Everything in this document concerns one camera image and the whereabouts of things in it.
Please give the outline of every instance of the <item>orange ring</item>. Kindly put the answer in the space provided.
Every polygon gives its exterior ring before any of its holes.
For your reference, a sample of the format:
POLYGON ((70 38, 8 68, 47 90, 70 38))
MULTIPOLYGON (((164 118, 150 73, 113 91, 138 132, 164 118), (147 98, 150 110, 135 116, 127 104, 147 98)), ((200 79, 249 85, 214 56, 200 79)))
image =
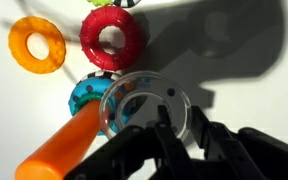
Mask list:
POLYGON ((60 68, 66 54, 64 38, 56 26, 34 16, 22 18, 12 26, 8 46, 20 66, 37 74, 51 73, 60 68), (35 58, 28 50, 27 39, 33 33, 41 34, 48 43, 49 54, 44 60, 35 58))

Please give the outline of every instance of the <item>blue textured toy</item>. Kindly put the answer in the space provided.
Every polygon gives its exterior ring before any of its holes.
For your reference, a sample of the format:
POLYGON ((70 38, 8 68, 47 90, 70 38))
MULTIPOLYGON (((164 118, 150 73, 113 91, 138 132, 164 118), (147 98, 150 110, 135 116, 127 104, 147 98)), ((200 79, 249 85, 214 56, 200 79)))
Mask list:
MULTIPOLYGON (((100 77, 89 77, 80 81, 71 93, 69 99, 70 112, 74 116, 79 110, 81 110, 88 101, 91 100, 101 100, 105 90, 114 82, 113 79, 107 78, 105 76, 100 77)), ((111 112, 115 112, 115 99, 109 99, 109 108, 111 112)), ((124 111, 122 119, 124 123, 127 123, 130 116, 131 108, 124 111)), ((116 121, 112 120, 110 122, 110 128, 115 133, 118 132, 118 127, 116 121)))

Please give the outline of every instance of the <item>green toy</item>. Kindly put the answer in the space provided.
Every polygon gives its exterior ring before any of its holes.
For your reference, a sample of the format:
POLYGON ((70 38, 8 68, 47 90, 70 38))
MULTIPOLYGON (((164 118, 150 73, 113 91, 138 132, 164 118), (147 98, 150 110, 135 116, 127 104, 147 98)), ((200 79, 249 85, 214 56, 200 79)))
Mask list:
POLYGON ((106 6, 106 5, 112 5, 111 0, 87 0, 88 2, 91 2, 94 4, 94 6, 106 6))

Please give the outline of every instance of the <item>black dot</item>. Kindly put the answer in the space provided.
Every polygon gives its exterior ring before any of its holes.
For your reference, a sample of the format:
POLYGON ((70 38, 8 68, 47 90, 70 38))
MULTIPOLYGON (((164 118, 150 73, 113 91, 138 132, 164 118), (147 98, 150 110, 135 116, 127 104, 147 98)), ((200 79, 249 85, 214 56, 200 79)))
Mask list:
POLYGON ((111 114, 108 116, 108 120, 114 121, 114 120, 115 120, 115 114, 114 114, 114 113, 111 113, 111 114))
POLYGON ((79 99, 80 99, 80 98, 77 97, 77 96, 74 96, 74 97, 73 97, 73 101, 74 101, 74 102, 77 102, 79 99))
POLYGON ((93 91, 93 87, 91 85, 86 86, 86 91, 87 92, 92 92, 93 91))
POLYGON ((173 88, 168 89, 167 90, 167 95, 169 95, 171 97, 174 96, 175 95, 175 90, 173 88))

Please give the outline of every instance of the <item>toy ring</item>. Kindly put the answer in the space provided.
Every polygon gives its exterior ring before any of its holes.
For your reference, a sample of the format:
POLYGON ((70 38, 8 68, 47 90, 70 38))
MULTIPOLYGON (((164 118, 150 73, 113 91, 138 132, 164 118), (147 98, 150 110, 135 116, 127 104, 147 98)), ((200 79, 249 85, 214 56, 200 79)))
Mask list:
POLYGON ((169 114, 172 129, 177 138, 184 140, 191 125, 191 103, 184 91, 175 81, 152 71, 138 71, 124 75, 116 80, 104 93, 100 105, 100 123, 104 134, 110 139, 116 135, 116 131, 105 131, 110 127, 110 102, 115 102, 114 117, 118 130, 123 130, 130 124, 148 125, 152 117, 147 114, 143 117, 146 108, 153 105, 149 99, 159 101, 159 105, 164 105, 169 114), (125 121, 123 113, 130 111, 130 118, 125 121))
POLYGON ((141 0, 111 0, 115 6, 120 6, 124 8, 130 8, 135 6, 141 0))
MULTIPOLYGON (((119 77, 116 73, 106 71, 97 71, 83 77, 82 80, 76 84, 68 101, 71 114, 74 116, 91 100, 101 101, 106 89, 119 77)), ((109 99, 108 105, 113 112, 113 109, 115 109, 115 100, 113 98, 109 99)), ((123 114, 125 123, 129 120, 132 107, 127 108, 123 114)), ((110 129, 114 132, 118 131, 114 119, 110 120, 110 129)))
POLYGON ((93 10, 83 21, 80 41, 87 58, 104 70, 125 69, 139 58, 143 50, 141 29, 132 16, 120 7, 104 6, 93 10), (106 53, 99 35, 107 26, 118 27, 125 36, 125 46, 116 54, 106 53))
POLYGON ((37 74, 51 73, 60 68, 66 54, 65 41, 56 26, 34 16, 22 18, 12 26, 8 46, 19 65, 37 74), (33 33, 39 33, 47 40, 49 54, 44 60, 35 58, 27 48, 27 39, 33 33))

